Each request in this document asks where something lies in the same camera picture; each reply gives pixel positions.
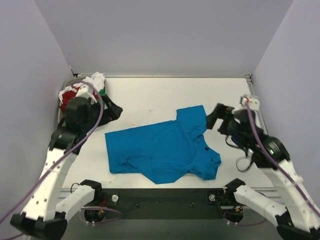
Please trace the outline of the red t shirt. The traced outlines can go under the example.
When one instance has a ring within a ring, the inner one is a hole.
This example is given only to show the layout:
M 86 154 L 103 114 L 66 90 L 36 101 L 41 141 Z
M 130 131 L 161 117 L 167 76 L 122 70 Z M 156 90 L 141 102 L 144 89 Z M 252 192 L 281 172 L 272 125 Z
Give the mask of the red t shirt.
M 61 96 L 59 108 L 65 114 L 77 111 L 86 105 L 95 104 L 98 99 L 96 93 L 86 89 L 67 90 Z

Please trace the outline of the green t shirt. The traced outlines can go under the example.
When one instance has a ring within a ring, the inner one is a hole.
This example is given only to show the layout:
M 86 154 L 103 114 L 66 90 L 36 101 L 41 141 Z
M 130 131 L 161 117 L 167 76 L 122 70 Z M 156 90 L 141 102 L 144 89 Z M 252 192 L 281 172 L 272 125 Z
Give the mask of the green t shirt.
M 106 94 L 106 92 L 105 92 L 104 89 L 102 89 L 102 90 L 99 91 L 99 94 L 100 94 L 101 96 L 104 96 L 104 95 Z

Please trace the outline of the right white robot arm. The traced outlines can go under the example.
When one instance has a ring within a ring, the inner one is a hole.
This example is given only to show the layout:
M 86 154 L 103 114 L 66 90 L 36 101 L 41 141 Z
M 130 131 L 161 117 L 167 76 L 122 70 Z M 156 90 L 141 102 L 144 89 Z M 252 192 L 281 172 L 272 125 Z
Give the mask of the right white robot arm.
M 256 125 L 256 114 L 245 105 L 240 109 L 218 103 L 206 116 L 206 127 L 212 129 L 222 121 L 220 134 L 230 137 L 245 153 L 251 164 L 270 180 L 283 203 L 258 193 L 244 181 L 235 178 L 223 187 L 223 199 L 230 204 L 245 205 L 272 223 L 284 240 L 318 240 L 320 209 L 312 201 L 298 176 L 283 143 Z

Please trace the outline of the grey plastic bin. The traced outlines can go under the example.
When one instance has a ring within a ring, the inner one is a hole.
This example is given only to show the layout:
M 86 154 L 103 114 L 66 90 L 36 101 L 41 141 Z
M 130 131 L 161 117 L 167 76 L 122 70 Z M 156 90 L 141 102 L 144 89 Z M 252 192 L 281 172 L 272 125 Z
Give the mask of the grey plastic bin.
M 106 95 L 106 78 L 102 73 L 96 72 L 91 76 L 80 76 L 67 81 L 58 94 L 58 122 L 63 118 L 65 108 L 69 100 L 76 96 L 77 91 L 83 85 L 82 83 L 76 83 L 77 81 L 85 81 L 91 83 L 99 91 L 99 94 L 101 96 Z

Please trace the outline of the blue t shirt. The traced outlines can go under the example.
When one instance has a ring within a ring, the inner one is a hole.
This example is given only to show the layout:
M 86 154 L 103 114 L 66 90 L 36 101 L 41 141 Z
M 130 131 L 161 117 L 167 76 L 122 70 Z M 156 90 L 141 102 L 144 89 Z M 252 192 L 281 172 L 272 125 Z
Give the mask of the blue t shirt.
M 170 184 L 186 174 L 214 180 L 221 164 L 204 138 L 202 105 L 177 109 L 176 119 L 105 134 L 109 171 L 142 174 L 155 184 Z

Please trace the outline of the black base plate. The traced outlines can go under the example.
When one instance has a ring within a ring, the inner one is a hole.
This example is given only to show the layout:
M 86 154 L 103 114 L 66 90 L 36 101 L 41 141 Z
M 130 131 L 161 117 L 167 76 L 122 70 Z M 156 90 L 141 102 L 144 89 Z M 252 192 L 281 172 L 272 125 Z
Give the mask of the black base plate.
M 244 208 L 227 198 L 221 188 L 103 189 L 98 210 L 84 209 L 86 222 L 115 220 L 215 220 L 240 222 Z

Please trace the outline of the white t shirt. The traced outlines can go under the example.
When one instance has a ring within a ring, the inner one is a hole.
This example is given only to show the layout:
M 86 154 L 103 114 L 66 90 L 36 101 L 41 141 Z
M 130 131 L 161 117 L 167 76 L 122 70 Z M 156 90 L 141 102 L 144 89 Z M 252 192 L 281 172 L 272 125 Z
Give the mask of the white t shirt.
M 58 94 L 58 99 L 61 104 L 67 104 L 70 98 L 76 96 L 76 92 L 82 83 L 76 83 L 77 81 L 88 82 L 94 86 L 95 89 L 99 91 L 105 90 L 106 78 L 102 73 L 95 72 L 92 76 L 77 77 L 75 79 L 69 80 L 64 84 L 63 89 Z

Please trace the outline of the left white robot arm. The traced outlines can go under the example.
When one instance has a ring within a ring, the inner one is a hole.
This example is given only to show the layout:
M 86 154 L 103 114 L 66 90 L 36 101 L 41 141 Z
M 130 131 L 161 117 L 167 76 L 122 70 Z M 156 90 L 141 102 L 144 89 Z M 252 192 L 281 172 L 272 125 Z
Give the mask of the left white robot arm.
M 83 180 L 78 189 L 58 201 L 68 171 L 82 145 L 97 128 L 117 120 L 123 109 L 106 95 L 100 102 L 89 96 L 76 96 L 65 107 L 48 145 L 47 157 L 39 181 L 28 194 L 30 200 L 21 213 L 13 214 L 11 226 L 23 234 L 41 240 L 60 240 L 68 221 L 84 206 L 98 210 L 107 200 L 101 183 Z

